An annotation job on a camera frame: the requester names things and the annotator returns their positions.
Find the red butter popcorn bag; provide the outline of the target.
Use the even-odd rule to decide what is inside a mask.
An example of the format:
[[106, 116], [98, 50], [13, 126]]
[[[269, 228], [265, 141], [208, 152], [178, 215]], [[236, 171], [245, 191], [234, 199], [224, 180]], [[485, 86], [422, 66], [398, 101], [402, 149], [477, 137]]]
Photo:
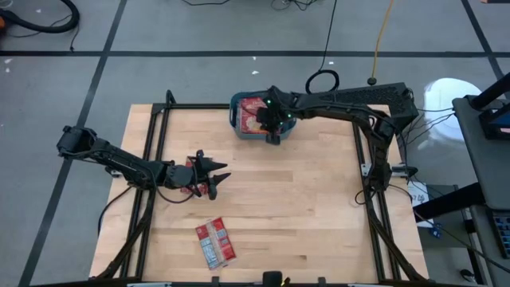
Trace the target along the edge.
[[[196, 170], [198, 170], [198, 165], [196, 164], [194, 157], [188, 156], [186, 158], [185, 166], [195, 168]], [[197, 191], [199, 191], [201, 195], [208, 195], [209, 187], [207, 186], [206, 182], [203, 181], [202, 179], [199, 179], [198, 182], [196, 183], [194, 181], [194, 176], [192, 176], [190, 185], [181, 188], [181, 192], [185, 194], [197, 195], [198, 194]]]
[[209, 269], [225, 267], [237, 258], [222, 218], [197, 226], [195, 231]]
[[266, 131], [257, 121], [257, 111], [265, 108], [266, 104], [260, 97], [242, 98], [238, 102], [237, 115], [239, 128], [245, 134], [265, 134]]

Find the black device with blue screen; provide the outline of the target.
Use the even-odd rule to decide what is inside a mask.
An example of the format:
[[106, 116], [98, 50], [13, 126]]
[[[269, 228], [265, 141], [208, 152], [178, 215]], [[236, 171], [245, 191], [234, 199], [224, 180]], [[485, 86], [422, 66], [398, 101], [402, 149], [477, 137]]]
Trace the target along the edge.
[[510, 104], [488, 109], [479, 115], [484, 136], [488, 140], [510, 140]]

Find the dark keyboard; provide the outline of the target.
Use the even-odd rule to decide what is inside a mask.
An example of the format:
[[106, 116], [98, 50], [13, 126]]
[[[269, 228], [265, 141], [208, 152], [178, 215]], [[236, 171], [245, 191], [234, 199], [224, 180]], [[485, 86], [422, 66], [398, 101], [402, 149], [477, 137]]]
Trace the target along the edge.
[[501, 256], [510, 259], [510, 211], [491, 210], [489, 220], [495, 233]]

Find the black table beam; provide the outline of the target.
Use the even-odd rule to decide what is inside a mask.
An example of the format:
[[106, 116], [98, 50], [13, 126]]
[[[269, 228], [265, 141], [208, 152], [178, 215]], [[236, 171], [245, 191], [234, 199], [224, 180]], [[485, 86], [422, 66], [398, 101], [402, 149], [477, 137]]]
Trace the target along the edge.
[[479, 183], [462, 187], [446, 195], [415, 206], [415, 222], [423, 222], [453, 211], [465, 209], [474, 205], [484, 205], [485, 197]]

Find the white round stool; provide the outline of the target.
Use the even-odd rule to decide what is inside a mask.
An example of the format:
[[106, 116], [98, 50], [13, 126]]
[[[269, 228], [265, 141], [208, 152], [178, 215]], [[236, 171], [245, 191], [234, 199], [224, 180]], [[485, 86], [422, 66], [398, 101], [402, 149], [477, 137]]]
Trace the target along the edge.
[[461, 128], [453, 111], [453, 100], [480, 93], [477, 86], [455, 78], [441, 78], [429, 83], [425, 87], [422, 109], [429, 138], [448, 144], [463, 142]]

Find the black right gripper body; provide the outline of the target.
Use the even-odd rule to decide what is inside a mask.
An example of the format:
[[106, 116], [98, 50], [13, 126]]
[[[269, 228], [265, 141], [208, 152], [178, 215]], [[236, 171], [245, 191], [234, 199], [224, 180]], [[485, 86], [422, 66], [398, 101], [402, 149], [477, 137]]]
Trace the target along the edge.
[[296, 125], [296, 119], [286, 110], [289, 98], [289, 94], [276, 86], [271, 86], [261, 95], [265, 106], [257, 110], [257, 122], [266, 132], [267, 144], [280, 144]]

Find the black pole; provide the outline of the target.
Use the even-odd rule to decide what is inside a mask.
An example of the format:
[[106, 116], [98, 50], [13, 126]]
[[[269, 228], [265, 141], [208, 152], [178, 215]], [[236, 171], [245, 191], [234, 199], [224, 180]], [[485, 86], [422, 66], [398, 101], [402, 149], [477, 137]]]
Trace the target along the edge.
[[510, 91], [510, 72], [501, 77], [493, 85], [485, 89], [479, 96], [471, 99], [470, 105], [475, 109], [482, 109], [497, 97]]

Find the white paper label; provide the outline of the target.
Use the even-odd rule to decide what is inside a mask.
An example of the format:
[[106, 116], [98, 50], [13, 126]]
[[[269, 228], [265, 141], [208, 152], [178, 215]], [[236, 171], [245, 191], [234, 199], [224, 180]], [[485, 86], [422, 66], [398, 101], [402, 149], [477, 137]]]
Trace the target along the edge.
[[409, 181], [408, 192], [412, 198], [412, 206], [418, 206], [430, 200], [429, 192], [424, 183]]

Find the teal plastic basket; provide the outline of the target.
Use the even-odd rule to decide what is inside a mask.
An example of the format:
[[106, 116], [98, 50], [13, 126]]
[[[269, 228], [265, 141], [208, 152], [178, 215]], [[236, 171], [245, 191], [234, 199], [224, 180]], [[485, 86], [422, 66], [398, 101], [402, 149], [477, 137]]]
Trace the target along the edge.
[[233, 95], [229, 103], [229, 123], [236, 135], [242, 140], [265, 140], [265, 134], [245, 134], [240, 131], [239, 128], [239, 119], [237, 115], [238, 102], [242, 98], [250, 98], [250, 97], [260, 97], [262, 93], [266, 91], [256, 91], [256, 92], [239, 92]]

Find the grey side table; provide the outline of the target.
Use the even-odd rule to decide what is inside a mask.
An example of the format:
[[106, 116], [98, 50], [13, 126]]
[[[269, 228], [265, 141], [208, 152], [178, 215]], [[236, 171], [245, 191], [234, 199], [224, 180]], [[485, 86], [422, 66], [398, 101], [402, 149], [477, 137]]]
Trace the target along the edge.
[[453, 109], [486, 204], [494, 210], [510, 210], [510, 140], [487, 139], [481, 113], [468, 99], [454, 99]]

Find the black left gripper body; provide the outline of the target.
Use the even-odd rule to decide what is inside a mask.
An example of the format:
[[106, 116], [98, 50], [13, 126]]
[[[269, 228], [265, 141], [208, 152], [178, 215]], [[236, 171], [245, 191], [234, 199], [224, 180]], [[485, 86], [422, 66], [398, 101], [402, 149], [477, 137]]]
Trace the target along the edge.
[[[165, 178], [165, 188], [167, 189], [178, 189], [181, 191], [182, 187], [186, 187], [191, 184], [192, 176], [194, 176], [194, 181], [197, 183], [199, 179], [202, 179], [206, 182], [209, 187], [209, 194], [207, 197], [209, 200], [215, 200], [218, 196], [218, 191], [215, 185], [211, 185], [210, 178], [212, 175], [210, 174], [212, 171], [208, 171], [205, 169], [205, 157], [203, 150], [198, 150], [195, 156], [191, 156], [195, 158], [195, 162], [198, 165], [198, 170], [191, 167], [186, 167], [184, 165], [174, 164], [167, 168], [166, 178]], [[185, 194], [187, 195], [186, 200], [192, 199], [193, 197], [202, 197], [203, 195], [197, 191], [197, 195], [193, 194]]]

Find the black aluminium table frame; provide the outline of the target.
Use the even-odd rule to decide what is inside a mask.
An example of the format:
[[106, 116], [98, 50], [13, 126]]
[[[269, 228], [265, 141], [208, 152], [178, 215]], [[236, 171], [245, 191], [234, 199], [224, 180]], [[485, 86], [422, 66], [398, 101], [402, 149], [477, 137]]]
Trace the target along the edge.
[[[299, 122], [278, 146], [241, 140], [224, 104], [177, 104], [168, 116], [150, 104], [133, 104], [121, 146], [184, 163], [198, 150], [230, 176], [215, 200], [186, 200], [162, 190], [147, 240], [131, 252], [129, 275], [145, 281], [259, 281], [280, 270], [294, 283], [374, 283], [378, 267], [390, 277], [389, 255], [374, 255], [362, 205], [361, 162], [367, 146], [351, 123], [315, 118]], [[209, 269], [195, 228], [222, 218], [237, 255]]]

